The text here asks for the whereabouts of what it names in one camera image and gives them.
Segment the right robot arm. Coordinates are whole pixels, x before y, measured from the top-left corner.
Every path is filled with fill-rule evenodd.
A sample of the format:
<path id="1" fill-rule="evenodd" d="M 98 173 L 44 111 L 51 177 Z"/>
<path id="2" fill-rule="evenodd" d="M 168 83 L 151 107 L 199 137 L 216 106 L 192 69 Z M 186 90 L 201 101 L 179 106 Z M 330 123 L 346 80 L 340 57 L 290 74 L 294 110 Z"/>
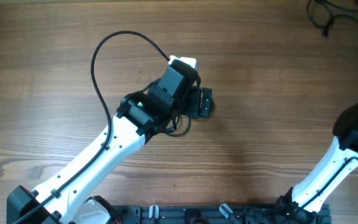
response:
<path id="1" fill-rule="evenodd" d="M 344 110 L 333 127 L 333 141 L 315 168 L 281 196 L 275 223 L 321 223 L 324 201 L 358 168 L 358 103 Z"/>

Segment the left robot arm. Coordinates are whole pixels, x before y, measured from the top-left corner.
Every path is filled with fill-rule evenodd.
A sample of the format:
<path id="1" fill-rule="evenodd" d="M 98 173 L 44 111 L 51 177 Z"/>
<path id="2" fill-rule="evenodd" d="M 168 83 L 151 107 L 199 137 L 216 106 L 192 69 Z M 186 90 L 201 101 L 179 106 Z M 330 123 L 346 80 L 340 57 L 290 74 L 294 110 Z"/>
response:
<path id="1" fill-rule="evenodd" d="M 158 135 L 178 137 L 182 116 L 207 118 L 211 90 L 200 88 L 194 58 L 170 56 L 163 76 L 126 95 L 103 132 L 60 172 L 7 198 L 7 223 L 119 223 L 120 216 L 91 192 L 123 160 Z"/>

